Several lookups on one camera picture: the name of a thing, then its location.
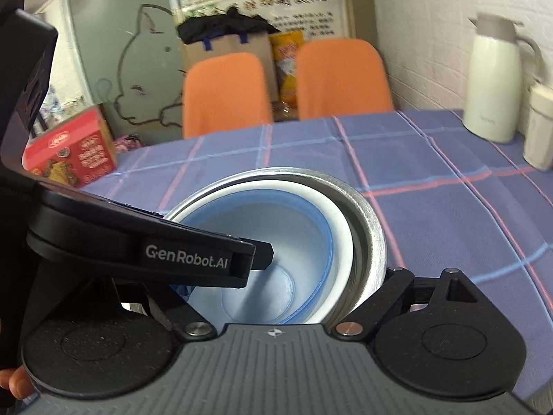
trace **blue bowl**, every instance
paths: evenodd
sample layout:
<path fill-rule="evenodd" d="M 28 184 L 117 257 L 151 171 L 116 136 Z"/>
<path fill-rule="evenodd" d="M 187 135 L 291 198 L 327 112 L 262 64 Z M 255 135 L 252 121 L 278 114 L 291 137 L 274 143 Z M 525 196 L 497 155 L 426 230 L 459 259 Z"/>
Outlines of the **blue bowl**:
<path fill-rule="evenodd" d="M 265 271 L 251 271 L 243 289 L 174 287 L 217 330 L 227 323 L 298 324 L 307 319 L 334 252 L 330 226 L 312 203 L 282 190 L 245 190 L 201 206 L 181 224 L 273 245 L 273 263 Z"/>

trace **orange chair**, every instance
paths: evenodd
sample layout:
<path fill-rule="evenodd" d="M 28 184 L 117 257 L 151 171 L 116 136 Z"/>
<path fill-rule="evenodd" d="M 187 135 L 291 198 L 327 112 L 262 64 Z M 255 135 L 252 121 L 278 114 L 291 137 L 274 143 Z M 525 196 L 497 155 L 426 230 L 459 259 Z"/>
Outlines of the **orange chair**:
<path fill-rule="evenodd" d="M 360 39 L 308 42 L 296 59 L 302 120 L 394 110 L 382 60 Z"/>
<path fill-rule="evenodd" d="M 195 64 L 186 74 L 183 137 L 273 123 L 259 58 L 233 53 Z"/>

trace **black device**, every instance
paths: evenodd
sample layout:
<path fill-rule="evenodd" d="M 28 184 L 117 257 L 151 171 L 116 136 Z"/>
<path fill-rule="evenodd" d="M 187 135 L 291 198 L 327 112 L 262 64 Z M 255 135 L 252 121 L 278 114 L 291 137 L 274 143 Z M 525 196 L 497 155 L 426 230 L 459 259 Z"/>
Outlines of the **black device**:
<path fill-rule="evenodd" d="M 389 270 L 331 329 L 228 325 L 218 335 L 167 283 L 243 287 L 270 264 L 270 245 L 23 170 L 56 37 L 23 0 L 0 0 L 0 369 L 20 354 L 41 393 L 25 413 L 532 413 L 510 393 L 522 337 L 456 269 L 439 278 Z M 208 266 L 219 259 L 224 267 Z M 11 403 L 0 390 L 0 406 Z"/>

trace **yellow snack bag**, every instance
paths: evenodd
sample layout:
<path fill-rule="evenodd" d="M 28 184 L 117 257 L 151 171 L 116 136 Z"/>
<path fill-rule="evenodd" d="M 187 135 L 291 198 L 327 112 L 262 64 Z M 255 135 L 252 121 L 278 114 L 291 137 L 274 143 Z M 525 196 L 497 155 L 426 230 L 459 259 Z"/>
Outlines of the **yellow snack bag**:
<path fill-rule="evenodd" d="M 296 54 L 303 45 L 303 32 L 278 33 L 269 36 L 276 63 L 280 100 L 291 108 L 296 101 Z"/>

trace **plaid tablecloth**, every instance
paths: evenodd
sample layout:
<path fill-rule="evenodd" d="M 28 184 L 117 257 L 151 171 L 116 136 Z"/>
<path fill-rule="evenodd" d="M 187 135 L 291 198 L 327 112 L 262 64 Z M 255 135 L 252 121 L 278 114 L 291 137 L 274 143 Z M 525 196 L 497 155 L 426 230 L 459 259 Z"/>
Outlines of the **plaid tablecloth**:
<path fill-rule="evenodd" d="M 523 140 L 494 145 L 449 111 L 280 123 L 131 151 L 86 190 L 167 212 L 226 176 L 267 166 L 334 175 L 373 205 L 388 266 L 416 276 L 464 271 L 522 333 L 515 392 L 553 378 L 553 173 L 523 159 Z"/>

